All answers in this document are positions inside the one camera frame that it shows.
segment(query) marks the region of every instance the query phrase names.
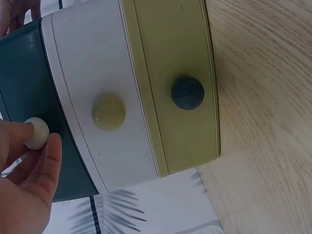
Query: white drawer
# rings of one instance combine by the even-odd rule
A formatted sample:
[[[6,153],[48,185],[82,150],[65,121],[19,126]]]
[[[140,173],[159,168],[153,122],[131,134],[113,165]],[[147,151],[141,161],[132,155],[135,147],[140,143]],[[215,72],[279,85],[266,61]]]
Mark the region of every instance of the white drawer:
[[[63,74],[53,75],[58,95],[78,148],[86,144],[106,189],[156,179],[118,1],[99,0],[56,12],[52,27]],[[50,65],[58,58],[49,56]],[[64,81],[67,89],[58,87]],[[68,92],[69,98],[60,92]],[[112,132],[101,130],[92,119],[92,107],[103,94],[117,95],[126,110],[123,125]],[[83,153],[86,148],[79,151],[84,161],[90,160]]]

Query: wood grain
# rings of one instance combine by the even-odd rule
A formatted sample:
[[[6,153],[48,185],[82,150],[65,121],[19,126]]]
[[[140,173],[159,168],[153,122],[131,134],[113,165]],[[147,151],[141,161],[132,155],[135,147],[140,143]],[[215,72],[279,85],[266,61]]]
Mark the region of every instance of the wood grain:
[[[312,1],[208,0],[221,158],[198,168],[227,234],[312,233]]]

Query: palm leaf pattern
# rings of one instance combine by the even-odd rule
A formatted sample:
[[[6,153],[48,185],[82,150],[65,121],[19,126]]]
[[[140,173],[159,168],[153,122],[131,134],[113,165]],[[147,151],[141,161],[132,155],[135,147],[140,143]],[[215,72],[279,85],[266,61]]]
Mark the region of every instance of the palm leaf pattern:
[[[96,204],[96,214],[93,214],[89,201],[77,206],[77,209],[83,209],[69,218],[75,220],[71,234],[126,234],[124,229],[140,232],[135,223],[147,221],[141,217],[144,212],[137,208],[138,199],[133,192],[117,190],[92,199]]]

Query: round knob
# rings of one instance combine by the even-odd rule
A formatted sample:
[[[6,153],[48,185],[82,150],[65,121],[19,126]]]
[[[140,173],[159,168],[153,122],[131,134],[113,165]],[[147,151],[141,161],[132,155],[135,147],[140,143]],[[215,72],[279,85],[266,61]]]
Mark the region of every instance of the round knob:
[[[126,110],[118,97],[102,96],[93,106],[92,118],[100,129],[113,131],[124,123]]]
[[[34,126],[34,132],[30,140],[25,145],[31,150],[41,149],[48,140],[50,130],[44,120],[38,117],[31,117],[25,121]]]
[[[172,86],[171,98],[183,110],[193,110],[204,100],[205,90],[202,84],[193,77],[180,77]]]

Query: finger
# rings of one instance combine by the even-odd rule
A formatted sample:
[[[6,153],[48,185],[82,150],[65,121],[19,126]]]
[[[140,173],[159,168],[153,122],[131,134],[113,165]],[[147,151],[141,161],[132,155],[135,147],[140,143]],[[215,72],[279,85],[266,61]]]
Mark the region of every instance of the finger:
[[[9,1],[0,0],[0,38],[6,35],[10,26],[11,4]]]
[[[17,29],[22,28],[25,22],[25,14],[21,14],[16,17]]]
[[[27,155],[27,157],[6,176],[6,178],[17,185],[23,183],[32,172],[40,155],[41,151],[31,151],[29,155]]]
[[[4,122],[4,124],[9,134],[9,155],[5,164],[7,168],[15,160],[29,152],[24,144],[31,138],[34,126],[31,123],[17,122]]]
[[[61,139],[59,134],[52,133],[47,141],[42,171],[36,182],[48,193],[50,199],[53,198],[58,186],[61,162]]]
[[[10,153],[8,155],[8,158],[4,166],[4,170],[10,167],[12,163],[14,163],[17,159],[19,159],[23,155],[27,154],[29,151],[30,149],[27,148],[25,145],[22,145],[21,147],[10,150]]]
[[[31,11],[31,19],[33,21],[39,20],[41,18],[40,3],[31,8],[30,11]]]
[[[37,161],[35,167],[29,174],[28,178],[23,182],[23,184],[28,184],[28,183],[36,183],[40,173],[42,171],[43,163],[44,163],[44,155],[45,155],[45,150],[46,147],[43,148],[41,156],[39,157],[39,160]]]
[[[16,18],[10,20],[10,28],[9,28],[9,33],[13,33],[17,30],[18,25],[17,25],[17,20]]]
[[[5,122],[5,126],[9,133],[10,150],[24,145],[34,132],[34,126],[31,123]]]

